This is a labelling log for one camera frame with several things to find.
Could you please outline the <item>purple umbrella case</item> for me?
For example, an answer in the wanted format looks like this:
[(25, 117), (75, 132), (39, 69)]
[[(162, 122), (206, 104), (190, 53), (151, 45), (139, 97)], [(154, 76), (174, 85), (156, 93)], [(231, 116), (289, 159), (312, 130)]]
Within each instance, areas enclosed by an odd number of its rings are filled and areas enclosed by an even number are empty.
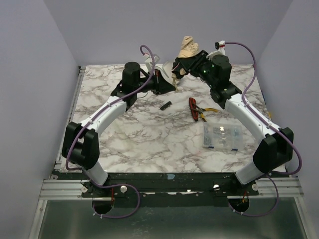
[(171, 85), (176, 85), (176, 81), (174, 81), (172, 77), (172, 66), (173, 62), (171, 61), (166, 61), (161, 65), (156, 65), (155, 69), (160, 70), (163, 78), (170, 83)]

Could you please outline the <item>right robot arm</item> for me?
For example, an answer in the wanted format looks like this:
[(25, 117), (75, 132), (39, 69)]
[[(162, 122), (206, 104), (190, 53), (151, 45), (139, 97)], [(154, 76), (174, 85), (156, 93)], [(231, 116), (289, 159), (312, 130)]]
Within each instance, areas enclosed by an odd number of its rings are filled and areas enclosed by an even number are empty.
[(241, 90), (230, 81), (232, 66), (227, 56), (209, 56), (202, 50), (192, 57), (177, 57), (172, 73), (181, 79), (181, 70), (205, 82), (212, 99), (235, 116), (256, 139), (259, 146), (252, 161), (235, 173), (239, 184), (246, 185), (292, 159), (292, 130), (273, 124), (244, 99)]

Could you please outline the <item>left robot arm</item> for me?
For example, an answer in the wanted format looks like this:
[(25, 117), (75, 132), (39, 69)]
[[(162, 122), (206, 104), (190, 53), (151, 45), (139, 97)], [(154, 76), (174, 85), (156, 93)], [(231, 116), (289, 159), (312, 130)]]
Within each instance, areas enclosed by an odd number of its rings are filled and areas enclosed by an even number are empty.
[(97, 185), (104, 185), (108, 178), (108, 173), (98, 161), (102, 132), (136, 102), (138, 93), (151, 91), (155, 95), (163, 95), (175, 90), (171, 62), (165, 62), (161, 67), (152, 67), (148, 63), (147, 67), (145, 72), (137, 62), (126, 63), (122, 79), (108, 100), (85, 120), (70, 122), (66, 127), (62, 156), (68, 163), (76, 164), (77, 169)]

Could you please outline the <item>beige umbrella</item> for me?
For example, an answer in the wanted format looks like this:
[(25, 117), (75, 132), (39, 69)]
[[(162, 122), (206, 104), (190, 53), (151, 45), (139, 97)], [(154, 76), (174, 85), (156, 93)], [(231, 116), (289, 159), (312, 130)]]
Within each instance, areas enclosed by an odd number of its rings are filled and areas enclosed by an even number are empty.
[[(195, 56), (197, 53), (199, 52), (199, 45), (198, 43), (196, 43), (193, 39), (192, 36), (185, 36), (183, 38), (182, 44), (181, 44), (181, 48), (180, 48), (180, 52), (177, 56), (177, 58), (190, 58)], [(178, 75), (179, 76), (184, 76), (187, 75), (187, 72), (179, 67), (179, 62), (174, 61), (173, 65), (172, 65), (172, 84), (175, 87), (175, 90), (178, 91), (178, 83), (180, 82), (181, 78), (177, 77), (177, 74), (174, 73), (174, 71), (177, 70), (178, 71)]]

